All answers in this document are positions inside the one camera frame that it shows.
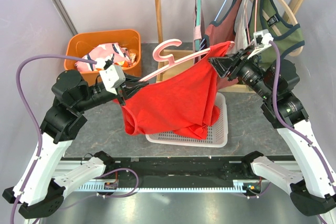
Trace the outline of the pink plastic hanger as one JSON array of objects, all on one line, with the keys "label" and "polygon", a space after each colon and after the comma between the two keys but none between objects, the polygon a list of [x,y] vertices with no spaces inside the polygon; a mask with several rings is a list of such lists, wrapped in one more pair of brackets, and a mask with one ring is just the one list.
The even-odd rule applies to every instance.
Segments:
[{"label": "pink plastic hanger", "polygon": [[210,46],[206,49],[188,54],[180,59],[175,59],[173,54],[162,55],[161,52],[168,46],[179,46],[182,42],[179,39],[169,39],[160,43],[153,51],[153,58],[157,62],[166,62],[166,65],[159,68],[155,72],[141,78],[141,81],[148,81],[159,74],[168,71],[186,61],[204,56],[197,64],[191,66],[184,72],[164,81],[165,84],[183,84],[187,86],[211,87],[216,86],[216,73],[210,66],[208,60],[214,57],[216,60],[224,57],[227,51],[232,49],[235,45],[234,41],[226,41]]}]

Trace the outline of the red tank top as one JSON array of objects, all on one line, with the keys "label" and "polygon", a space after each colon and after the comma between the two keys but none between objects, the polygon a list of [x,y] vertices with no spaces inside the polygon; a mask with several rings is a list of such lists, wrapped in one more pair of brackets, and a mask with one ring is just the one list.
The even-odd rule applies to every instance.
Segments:
[{"label": "red tank top", "polygon": [[129,135],[173,133],[198,140],[219,118],[217,91],[231,85],[221,79],[209,58],[224,57],[230,41],[210,46],[198,63],[165,81],[149,84],[126,100],[121,111]]}]

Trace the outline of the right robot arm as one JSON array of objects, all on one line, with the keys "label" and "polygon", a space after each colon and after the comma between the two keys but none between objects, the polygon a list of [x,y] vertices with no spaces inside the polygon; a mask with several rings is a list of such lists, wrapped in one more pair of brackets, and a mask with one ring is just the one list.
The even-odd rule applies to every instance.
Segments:
[{"label": "right robot arm", "polygon": [[335,171],[314,136],[302,102],[292,92],[300,80],[294,63],[277,57],[263,70],[248,49],[208,61],[219,77],[237,78],[263,99],[264,117],[285,140],[300,168],[291,172],[254,151],[244,156],[241,174],[264,178],[282,189],[303,215],[335,223]]}]

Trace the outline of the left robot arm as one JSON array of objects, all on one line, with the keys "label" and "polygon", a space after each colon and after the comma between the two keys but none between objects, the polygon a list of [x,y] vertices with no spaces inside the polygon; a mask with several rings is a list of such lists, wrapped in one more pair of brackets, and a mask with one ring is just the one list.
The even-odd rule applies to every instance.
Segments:
[{"label": "left robot arm", "polygon": [[115,173],[115,161],[104,151],[93,155],[85,164],[60,176],[54,171],[67,148],[72,144],[87,119],[84,111],[112,100],[121,104],[149,85],[139,77],[125,74],[116,93],[107,91],[103,82],[88,85],[77,70],[62,72],[52,86],[55,95],[52,107],[47,111],[38,128],[41,143],[18,184],[6,188],[3,197],[28,220],[36,221],[54,214],[66,197],[94,178],[111,178]]}]

